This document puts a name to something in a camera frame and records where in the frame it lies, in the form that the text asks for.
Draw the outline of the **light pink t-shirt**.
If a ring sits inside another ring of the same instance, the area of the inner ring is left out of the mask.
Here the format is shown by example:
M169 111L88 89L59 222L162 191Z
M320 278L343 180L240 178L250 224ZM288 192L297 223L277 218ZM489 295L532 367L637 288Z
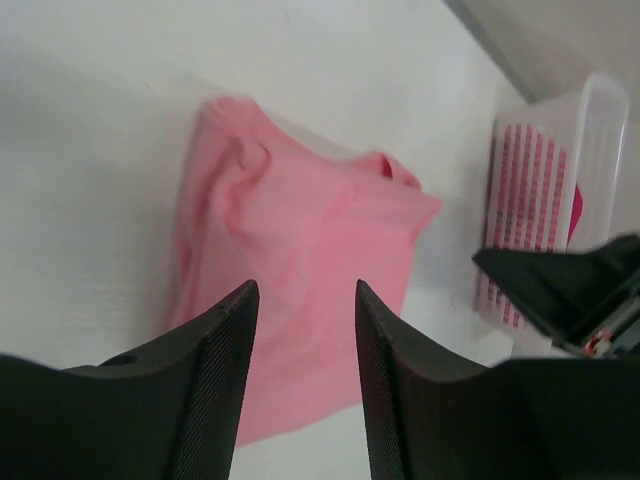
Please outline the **light pink t-shirt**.
M201 107L179 200L172 322L258 284L239 445L360 402L356 285L399 312L417 239L440 208L384 153L324 157L250 99Z

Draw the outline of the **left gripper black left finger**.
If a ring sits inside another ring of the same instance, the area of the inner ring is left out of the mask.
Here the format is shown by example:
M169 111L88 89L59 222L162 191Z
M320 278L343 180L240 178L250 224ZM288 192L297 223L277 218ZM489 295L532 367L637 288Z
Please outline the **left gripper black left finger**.
M100 365L1 359L5 479L225 479L252 354L247 281L181 326Z

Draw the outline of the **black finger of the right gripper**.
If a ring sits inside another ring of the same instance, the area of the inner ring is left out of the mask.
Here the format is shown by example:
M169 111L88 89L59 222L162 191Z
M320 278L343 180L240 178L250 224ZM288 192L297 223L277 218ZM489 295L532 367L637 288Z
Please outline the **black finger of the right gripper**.
M639 348L639 236L582 253L483 248L474 263L563 350Z

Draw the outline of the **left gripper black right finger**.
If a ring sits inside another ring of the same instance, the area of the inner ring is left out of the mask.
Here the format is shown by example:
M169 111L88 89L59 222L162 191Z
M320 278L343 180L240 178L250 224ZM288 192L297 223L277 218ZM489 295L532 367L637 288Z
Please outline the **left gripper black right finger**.
M375 479L635 479L639 363L486 367L395 315L365 282L355 330Z

